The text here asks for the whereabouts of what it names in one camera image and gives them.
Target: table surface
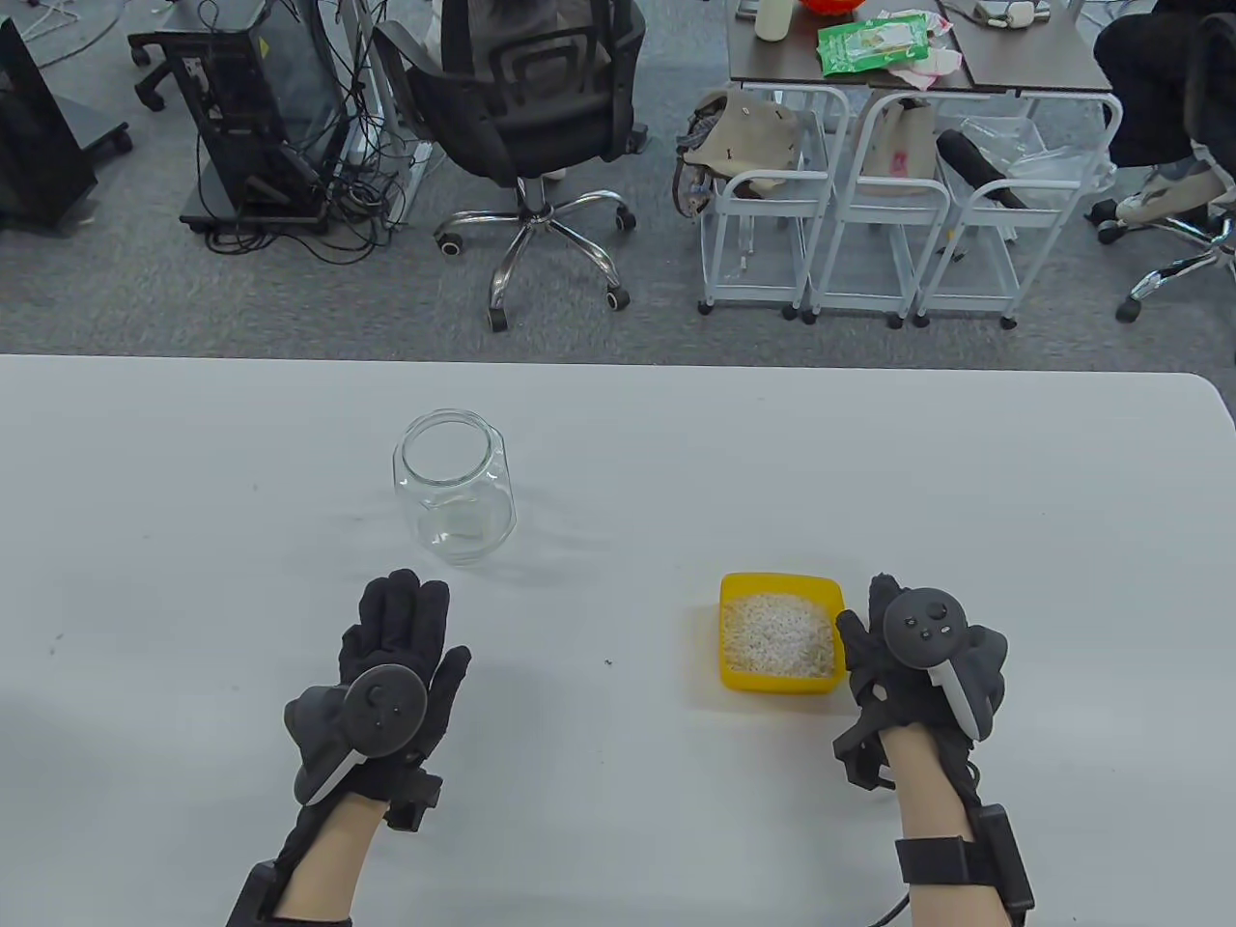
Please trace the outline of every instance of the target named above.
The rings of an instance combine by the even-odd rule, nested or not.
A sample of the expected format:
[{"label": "table surface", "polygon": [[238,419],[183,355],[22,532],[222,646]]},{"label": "table surface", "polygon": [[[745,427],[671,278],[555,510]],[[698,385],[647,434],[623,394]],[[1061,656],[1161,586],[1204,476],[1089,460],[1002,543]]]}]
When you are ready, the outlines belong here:
[{"label": "table surface", "polygon": [[[441,807],[381,836],[363,927],[886,910],[896,808],[832,758],[848,697],[721,686],[743,570],[859,608],[895,570],[1009,635],[975,759],[1036,925],[1230,905],[1236,429],[1201,379],[7,357],[0,394],[0,923],[220,927],[294,817],[283,703],[408,564],[476,659]],[[472,571],[391,491],[396,438],[447,405],[504,433],[519,507]]]},{"label": "table surface", "polygon": [[781,42],[755,37],[755,23],[738,20],[738,0],[728,0],[727,40],[730,80],[749,84],[858,84],[879,89],[906,89],[886,70],[863,74],[821,73],[816,51],[821,28],[853,19],[871,20],[883,10],[943,12],[953,22],[953,35],[943,40],[960,49],[965,66],[936,83],[938,90],[1004,91],[1009,89],[1106,93],[1109,84],[1090,49],[1077,31],[1073,17],[1059,0],[1052,19],[1030,30],[1005,32],[976,26],[964,17],[941,10],[936,0],[868,0],[854,16],[818,16],[796,5],[790,35]]}]

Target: white bottle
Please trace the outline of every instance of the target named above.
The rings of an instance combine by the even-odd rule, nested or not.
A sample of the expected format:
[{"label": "white bottle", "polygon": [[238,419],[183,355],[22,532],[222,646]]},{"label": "white bottle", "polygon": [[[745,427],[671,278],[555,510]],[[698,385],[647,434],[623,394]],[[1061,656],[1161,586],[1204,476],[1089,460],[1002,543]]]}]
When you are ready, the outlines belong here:
[{"label": "white bottle", "polygon": [[765,42],[780,42],[790,35],[790,20],[796,2],[798,0],[760,0],[760,11],[755,14],[755,35]]}]

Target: brown desk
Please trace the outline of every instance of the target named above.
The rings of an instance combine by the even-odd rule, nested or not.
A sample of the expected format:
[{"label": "brown desk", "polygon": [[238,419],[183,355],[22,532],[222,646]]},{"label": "brown desk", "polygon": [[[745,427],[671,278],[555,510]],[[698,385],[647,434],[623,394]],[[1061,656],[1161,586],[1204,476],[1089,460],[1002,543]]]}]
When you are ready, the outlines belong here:
[{"label": "brown desk", "polygon": [[[763,42],[755,37],[754,22],[734,19],[737,2],[729,0],[727,12],[730,80],[744,84],[854,84],[880,89],[905,89],[907,85],[885,70],[834,74],[826,79],[816,52],[818,31],[855,19],[875,19],[881,10],[939,9],[936,0],[868,0],[854,16],[826,17],[798,5],[790,23],[790,35],[781,42]],[[953,33],[946,41],[962,52],[965,64],[957,73],[938,80],[932,87],[933,91],[1002,93],[1021,89],[1105,93],[1110,89],[1060,0],[1056,0],[1051,21],[1015,32],[976,26],[957,14],[942,12],[953,22]]]}]

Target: sneaker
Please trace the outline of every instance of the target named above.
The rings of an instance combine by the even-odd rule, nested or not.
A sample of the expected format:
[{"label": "sneaker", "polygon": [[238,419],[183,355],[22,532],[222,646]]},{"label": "sneaker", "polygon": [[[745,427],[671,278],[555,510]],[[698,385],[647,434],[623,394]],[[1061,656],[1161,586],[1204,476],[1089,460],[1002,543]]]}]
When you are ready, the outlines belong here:
[{"label": "sneaker", "polygon": [[1226,189],[1222,178],[1201,161],[1179,178],[1166,177],[1154,168],[1142,189],[1116,205],[1116,219],[1128,225],[1146,225],[1204,206],[1222,197]]}]

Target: yellow bowl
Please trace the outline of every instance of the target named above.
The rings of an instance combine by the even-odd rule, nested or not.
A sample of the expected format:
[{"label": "yellow bowl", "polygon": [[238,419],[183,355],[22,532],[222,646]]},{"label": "yellow bowl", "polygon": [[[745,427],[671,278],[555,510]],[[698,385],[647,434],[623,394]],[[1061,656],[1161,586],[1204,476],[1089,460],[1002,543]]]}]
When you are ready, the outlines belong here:
[{"label": "yellow bowl", "polygon": [[[798,596],[824,609],[833,632],[833,675],[802,679],[766,676],[761,672],[740,672],[726,662],[726,606],[739,598],[768,593]],[[845,611],[842,587],[818,576],[789,574],[729,574],[721,581],[721,681],[745,692],[777,692],[780,695],[823,695],[832,692],[845,679],[845,651],[837,633],[837,616]]]}]

